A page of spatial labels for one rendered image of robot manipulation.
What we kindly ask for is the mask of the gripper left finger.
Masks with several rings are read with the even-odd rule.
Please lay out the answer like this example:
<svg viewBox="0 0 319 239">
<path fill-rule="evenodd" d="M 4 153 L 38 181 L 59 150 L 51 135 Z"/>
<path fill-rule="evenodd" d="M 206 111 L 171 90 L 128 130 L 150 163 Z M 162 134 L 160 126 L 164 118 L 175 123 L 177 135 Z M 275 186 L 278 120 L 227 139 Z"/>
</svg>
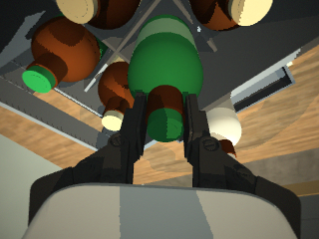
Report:
<svg viewBox="0 0 319 239">
<path fill-rule="evenodd" d="M 126 108 L 120 131 L 106 146 L 76 166 L 38 178 L 30 188 L 28 226 L 45 200 L 55 191 L 80 183 L 133 184 L 134 163 L 144 154 L 147 133 L 147 94 L 137 92 L 133 108 Z"/>
</svg>

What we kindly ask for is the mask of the brown bottle with green cap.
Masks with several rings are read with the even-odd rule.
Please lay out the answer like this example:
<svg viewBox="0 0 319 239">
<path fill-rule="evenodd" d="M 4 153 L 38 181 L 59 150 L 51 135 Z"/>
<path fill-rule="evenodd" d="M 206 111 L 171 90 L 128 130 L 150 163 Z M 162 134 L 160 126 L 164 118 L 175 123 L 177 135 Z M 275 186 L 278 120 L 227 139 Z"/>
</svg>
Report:
<svg viewBox="0 0 319 239">
<path fill-rule="evenodd" d="M 48 93 L 60 82 L 88 77 L 108 48 L 83 25 L 60 13 L 35 30 L 31 39 L 35 61 L 27 66 L 22 79 L 33 91 Z"/>
</svg>

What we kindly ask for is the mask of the grey rectangular tray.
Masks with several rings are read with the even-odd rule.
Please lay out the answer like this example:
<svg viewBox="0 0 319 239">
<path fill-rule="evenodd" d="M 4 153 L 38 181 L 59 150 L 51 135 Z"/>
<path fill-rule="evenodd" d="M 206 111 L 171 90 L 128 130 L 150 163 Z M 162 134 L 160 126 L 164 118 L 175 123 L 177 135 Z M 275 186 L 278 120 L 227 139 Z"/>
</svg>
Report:
<svg viewBox="0 0 319 239">
<path fill-rule="evenodd" d="M 238 114 L 294 84 L 295 80 L 286 64 L 230 99 Z"/>
</svg>

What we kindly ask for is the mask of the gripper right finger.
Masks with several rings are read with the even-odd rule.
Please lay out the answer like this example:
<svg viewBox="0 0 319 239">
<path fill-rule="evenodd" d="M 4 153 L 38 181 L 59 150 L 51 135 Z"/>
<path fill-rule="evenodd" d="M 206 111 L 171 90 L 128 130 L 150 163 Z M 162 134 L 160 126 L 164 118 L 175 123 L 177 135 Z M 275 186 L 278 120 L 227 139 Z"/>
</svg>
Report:
<svg viewBox="0 0 319 239">
<path fill-rule="evenodd" d="M 205 111 L 198 109 L 196 94 L 188 94 L 184 104 L 184 158 L 192 168 L 192 187 L 237 190 L 273 203 L 283 213 L 297 239 L 301 237 L 301 201 L 274 182 L 253 173 L 224 152 L 220 141 L 210 136 Z"/>
</svg>

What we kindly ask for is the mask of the brown bottle with beige cap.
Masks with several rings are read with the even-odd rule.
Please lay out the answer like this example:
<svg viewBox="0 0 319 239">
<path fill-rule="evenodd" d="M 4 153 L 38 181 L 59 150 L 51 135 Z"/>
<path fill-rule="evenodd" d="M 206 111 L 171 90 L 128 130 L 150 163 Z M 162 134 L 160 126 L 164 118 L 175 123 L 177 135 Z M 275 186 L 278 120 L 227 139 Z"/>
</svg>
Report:
<svg viewBox="0 0 319 239">
<path fill-rule="evenodd" d="M 143 0 L 56 0 L 71 21 L 95 28 L 114 30 L 126 25 Z M 92 22 L 93 21 L 93 22 Z"/>
<path fill-rule="evenodd" d="M 266 15 L 272 4 L 272 0 L 188 1 L 197 21 L 207 29 L 218 32 L 258 22 Z"/>
</svg>

